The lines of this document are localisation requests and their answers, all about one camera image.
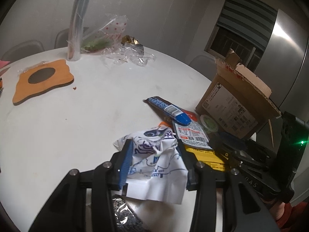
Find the red sleeve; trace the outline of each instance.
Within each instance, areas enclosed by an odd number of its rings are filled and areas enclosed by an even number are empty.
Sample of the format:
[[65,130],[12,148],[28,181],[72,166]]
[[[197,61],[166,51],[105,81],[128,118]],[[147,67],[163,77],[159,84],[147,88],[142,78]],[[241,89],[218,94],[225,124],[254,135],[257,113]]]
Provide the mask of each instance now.
[[297,218],[302,214],[306,206],[306,202],[301,202],[295,207],[292,207],[290,203],[285,204],[284,213],[282,217],[277,220],[277,225],[281,229],[281,232],[288,232],[290,230],[291,226],[297,221]]

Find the small round plastic container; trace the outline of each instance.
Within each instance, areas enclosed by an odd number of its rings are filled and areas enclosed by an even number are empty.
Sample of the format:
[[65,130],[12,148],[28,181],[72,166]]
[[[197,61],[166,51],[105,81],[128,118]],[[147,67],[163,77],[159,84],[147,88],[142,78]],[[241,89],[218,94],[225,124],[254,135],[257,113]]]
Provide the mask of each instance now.
[[200,123],[207,134],[218,131],[217,123],[208,115],[201,115]]

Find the blue package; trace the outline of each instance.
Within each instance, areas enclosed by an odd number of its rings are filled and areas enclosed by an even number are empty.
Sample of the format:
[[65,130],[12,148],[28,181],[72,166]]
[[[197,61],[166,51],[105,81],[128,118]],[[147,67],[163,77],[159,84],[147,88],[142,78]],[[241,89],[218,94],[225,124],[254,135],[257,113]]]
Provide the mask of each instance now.
[[171,117],[181,125],[188,125],[191,123],[189,116],[179,107],[158,96],[148,98],[144,100],[144,102],[162,110],[167,116]]

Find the screw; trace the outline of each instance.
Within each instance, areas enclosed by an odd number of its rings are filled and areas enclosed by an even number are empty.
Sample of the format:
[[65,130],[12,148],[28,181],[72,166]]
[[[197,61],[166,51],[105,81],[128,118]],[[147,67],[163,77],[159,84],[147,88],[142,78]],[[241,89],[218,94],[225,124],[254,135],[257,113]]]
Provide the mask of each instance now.
[[71,175],[71,176],[75,176],[76,174],[78,174],[78,170],[77,170],[77,169],[72,169],[72,170],[69,172],[69,175]]
[[231,169],[231,173],[232,173],[233,175],[238,175],[238,174],[239,174],[239,170],[238,170],[237,168],[232,168],[232,169]]
[[106,161],[103,163],[103,167],[110,168],[112,166],[112,163],[110,161]]
[[198,162],[196,163],[196,165],[197,165],[199,168],[205,167],[205,163],[204,163],[204,162],[201,162],[201,161],[198,161]]

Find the window blind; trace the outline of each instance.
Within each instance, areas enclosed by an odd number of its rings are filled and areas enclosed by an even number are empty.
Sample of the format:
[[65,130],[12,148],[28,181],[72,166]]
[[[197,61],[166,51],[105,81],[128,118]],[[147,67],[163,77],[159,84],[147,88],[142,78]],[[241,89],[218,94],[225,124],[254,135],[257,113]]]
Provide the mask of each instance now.
[[265,51],[277,11],[260,0],[225,0],[217,25]]

